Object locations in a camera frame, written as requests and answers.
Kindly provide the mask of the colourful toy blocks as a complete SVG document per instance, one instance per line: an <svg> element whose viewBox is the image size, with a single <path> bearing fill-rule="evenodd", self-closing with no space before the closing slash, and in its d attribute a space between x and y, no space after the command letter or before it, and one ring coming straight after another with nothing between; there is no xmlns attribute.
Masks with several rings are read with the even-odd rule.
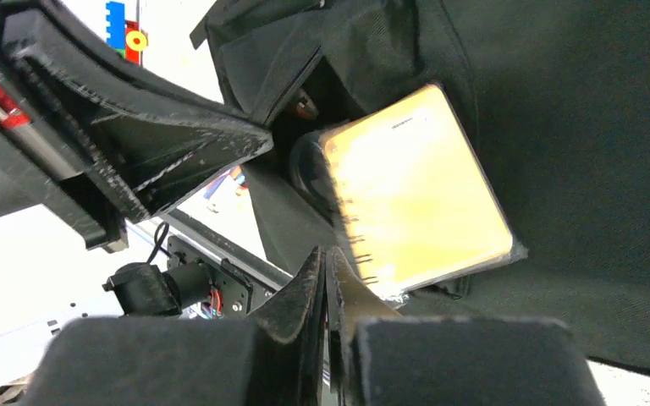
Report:
<svg viewBox="0 0 650 406"><path fill-rule="evenodd" d="M141 27L140 13L138 0L105 2L106 43L124 60L143 66L149 39L147 32Z"/></svg>

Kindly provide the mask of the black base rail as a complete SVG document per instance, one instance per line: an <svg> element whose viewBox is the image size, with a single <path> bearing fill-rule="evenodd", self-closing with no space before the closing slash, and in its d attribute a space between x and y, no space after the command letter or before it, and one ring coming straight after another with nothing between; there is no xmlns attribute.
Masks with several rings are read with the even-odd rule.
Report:
<svg viewBox="0 0 650 406"><path fill-rule="evenodd" d="M124 316L241 319L292 278L180 210L137 231L151 253L121 266L102 286Z"/></svg>

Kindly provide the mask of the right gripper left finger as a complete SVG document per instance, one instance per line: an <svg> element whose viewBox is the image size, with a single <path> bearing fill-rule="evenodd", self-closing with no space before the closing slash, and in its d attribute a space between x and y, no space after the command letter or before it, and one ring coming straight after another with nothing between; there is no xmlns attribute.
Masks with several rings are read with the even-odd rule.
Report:
<svg viewBox="0 0 650 406"><path fill-rule="evenodd" d="M69 323L26 405L318 405L324 249L241 320L90 318Z"/></svg>

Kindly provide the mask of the orange snack packet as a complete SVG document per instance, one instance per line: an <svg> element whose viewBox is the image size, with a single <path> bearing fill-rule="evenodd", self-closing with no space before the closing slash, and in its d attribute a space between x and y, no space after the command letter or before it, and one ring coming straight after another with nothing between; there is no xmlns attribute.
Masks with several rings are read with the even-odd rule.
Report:
<svg viewBox="0 0 650 406"><path fill-rule="evenodd" d="M379 298L525 258L441 86L332 129L320 145L356 270Z"/></svg>

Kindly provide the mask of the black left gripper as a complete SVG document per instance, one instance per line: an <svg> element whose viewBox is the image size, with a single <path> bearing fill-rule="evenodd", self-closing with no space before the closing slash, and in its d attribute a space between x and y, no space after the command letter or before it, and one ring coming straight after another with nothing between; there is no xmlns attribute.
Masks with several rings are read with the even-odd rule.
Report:
<svg viewBox="0 0 650 406"><path fill-rule="evenodd" d="M0 218L45 206L89 250L169 211L271 134L124 60L58 1L0 1Z"/></svg>

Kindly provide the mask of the black student backpack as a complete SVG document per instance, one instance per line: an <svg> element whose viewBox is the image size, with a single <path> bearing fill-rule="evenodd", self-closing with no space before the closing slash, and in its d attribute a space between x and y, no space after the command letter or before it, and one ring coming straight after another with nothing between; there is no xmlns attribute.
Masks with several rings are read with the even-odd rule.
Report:
<svg viewBox="0 0 650 406"><path fill-rule="evenodd" d="M296 141L438 82L528 256L405 312L554 317L650 372L650 1L217 1L190 39L273 133L244 165L273 264L335 241L290 181Z"/></svg>

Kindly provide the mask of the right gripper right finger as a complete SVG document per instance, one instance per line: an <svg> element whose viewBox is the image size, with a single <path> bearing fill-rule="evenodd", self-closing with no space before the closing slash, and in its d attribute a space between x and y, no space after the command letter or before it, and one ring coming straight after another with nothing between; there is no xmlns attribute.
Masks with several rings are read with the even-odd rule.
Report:
<svg viewBox="0 0 650 406"><path fill-rule="evenodd" d="M564 324L402 316L326 252L330 385L343 405L601 405Z"/></svg>

